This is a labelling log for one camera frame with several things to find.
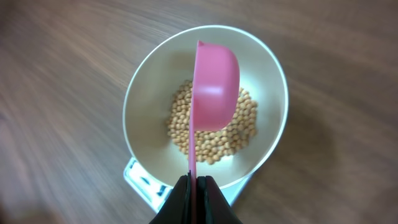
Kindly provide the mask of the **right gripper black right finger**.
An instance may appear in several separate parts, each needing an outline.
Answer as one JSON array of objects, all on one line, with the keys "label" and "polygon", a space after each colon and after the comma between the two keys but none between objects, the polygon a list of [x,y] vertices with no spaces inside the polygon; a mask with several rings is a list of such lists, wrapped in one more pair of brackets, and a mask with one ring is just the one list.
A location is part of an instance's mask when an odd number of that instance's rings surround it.
[{"label": "right gripper black right finger", "polygon": [[197,178],[196,224],[243,224],[211,176]]}]

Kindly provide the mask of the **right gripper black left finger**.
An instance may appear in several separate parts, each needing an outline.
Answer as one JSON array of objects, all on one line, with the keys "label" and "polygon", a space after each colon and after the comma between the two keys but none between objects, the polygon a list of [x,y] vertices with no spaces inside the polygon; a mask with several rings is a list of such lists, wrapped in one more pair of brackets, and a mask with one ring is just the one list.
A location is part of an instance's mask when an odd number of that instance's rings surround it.
[{"label": "right gripper black left finger", "polygon": [[191,224],[191,173],[181,176],[149,224]]}]

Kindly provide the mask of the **pink plastic measuring scoop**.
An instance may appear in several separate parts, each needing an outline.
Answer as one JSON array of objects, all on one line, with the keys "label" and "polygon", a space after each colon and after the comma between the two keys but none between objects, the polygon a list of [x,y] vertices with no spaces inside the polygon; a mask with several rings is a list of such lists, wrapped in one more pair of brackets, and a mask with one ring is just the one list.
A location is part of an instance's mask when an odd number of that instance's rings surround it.
[{"label": "pink plastic measuring scoop", "polygon": [[188,166],[191,173],[191,218],[196,223],[197,168],[196,131],[219,131],[231,122],[239,93],[239,65],[227,47],[198,41],[193,73],[188,137]]}]

